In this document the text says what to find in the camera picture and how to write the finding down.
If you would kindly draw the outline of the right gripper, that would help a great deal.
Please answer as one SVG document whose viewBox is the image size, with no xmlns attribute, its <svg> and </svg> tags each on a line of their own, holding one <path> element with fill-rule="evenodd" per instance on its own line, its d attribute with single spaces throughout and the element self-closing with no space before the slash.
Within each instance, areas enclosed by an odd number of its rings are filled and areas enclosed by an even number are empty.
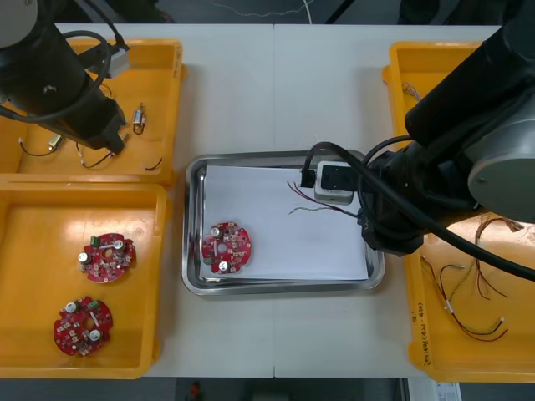
<svg viewBox="0 0 535 401">
<path fill-rule="evenodd" d="M 365 195 L 359 196 L 358 223 L 361 226 L 362 237 L 371 249 L 391 255 L 409 255 L 423 245 L 422 236 L 380 228 L 372 216 L 372 210 L 365 204 L 366 201 Z"/>
</svg>

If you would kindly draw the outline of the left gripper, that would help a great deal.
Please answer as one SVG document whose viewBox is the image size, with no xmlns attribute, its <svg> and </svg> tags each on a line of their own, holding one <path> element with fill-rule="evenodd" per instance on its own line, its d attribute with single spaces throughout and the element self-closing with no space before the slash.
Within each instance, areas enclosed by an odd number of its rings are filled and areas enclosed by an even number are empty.
<svg viewBox="0 0 535 401">
<path fill-rule="evenodd" d="M 125 125 L 125 116 L 119 105 L 104 98 L 96 105 L 86 106 L 67 114 L 57 122 L 59 133 L 92 150 L 106 148 L 120 154 L 125 142 L 120 131 Z"/>
</svg>

